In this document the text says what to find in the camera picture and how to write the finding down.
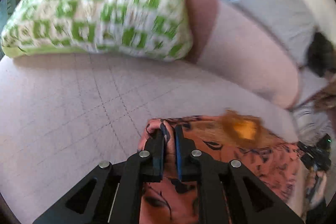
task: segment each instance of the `sofa cushion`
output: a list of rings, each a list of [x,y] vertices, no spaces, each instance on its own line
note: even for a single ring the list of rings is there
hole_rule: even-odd
[[[313,41],[315,19],[303,0],[228,0],[246,11],[279,40],[299,66]]]
[[[299,93],[299,71],[265,29],[234,5],[186,0],[194,46],[187,60],[288,108]]]

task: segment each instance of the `grid pattern surface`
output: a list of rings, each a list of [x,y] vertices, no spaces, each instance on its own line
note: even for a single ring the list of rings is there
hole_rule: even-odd
[[[0,62],[0,192],[31,224],[102,159],[136,152],[151,117],[261,117],[295,141],[290,114],[198,67],[113,55],[40,55]]]

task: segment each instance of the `metal pin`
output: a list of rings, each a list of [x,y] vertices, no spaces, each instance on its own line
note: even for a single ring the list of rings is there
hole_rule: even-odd
[[[194,157],[199,157],[200,155],[202,155],[202,152],[198,149],[195,149],[191,151],[191,155],[193,155]]]
[[[241,167],[242,163],[239,160],[233,160],[231,162],[232,167],[238,168]]]
[[[103,161],[101,161],[101,162],[99,163],[99,167],[100,167],[101,169],[105,169],[105,168],[107,168],[107,167],[109,167],[109,166],[110,166],[110,162],[107,161],[107,160],[103,160]]]
[[[118,183],[117,189],[115,190],[115,194],[114,194],[114,198],[113,198],[113,202],[112,202],[112,207],[111,207],[111,211],[110,211],[110,215],[109,215],[109,219],[107,220],[107,223],[110,223],[110,220],[111,220],[112,210],[113,210],[114,202],[116,200],[116,196],[117,196],[117,193],[118,193],[119,184],[120,183]]]
[[[139,156],[141,158],[147,158],[150,154],[151,153],[149,153],[149,151],[147,151],[147,150],[142,150],[142,151],[139,152]]]

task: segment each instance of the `checkered pillow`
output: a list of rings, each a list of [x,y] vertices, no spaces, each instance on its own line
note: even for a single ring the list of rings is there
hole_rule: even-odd
[[[1,46],[9,57],[118,51],[170,61],[192,39],[184,0],[21,0]]]

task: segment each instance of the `metal screw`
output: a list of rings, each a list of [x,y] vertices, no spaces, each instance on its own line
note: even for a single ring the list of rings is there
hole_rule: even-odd
[[[149,151],[147,151],[147,150],[142,150],[142,151],[140,151],[139,156],[140,156],[141,158],[147,158],[150,154],[151,154],[151,153],[149,153]]]
[[[241,167],[242,163],[239,160],[233,160],[231,162],[232,167],[238,168]]]
[[[194,157],[199,157],[200,155],[202,155],[202,152],[198,149],[195,149],[191,151],[191,155],[193,155]]]
[[[101,161],[101,162],[99,163],[99,167],[100,167],[101,169],[105,169],[105,168],[107,168],[107,167],[109,167],[109,166],[110,166],[110,162],[107,161],[107,160],[103,160],[103,161]]]

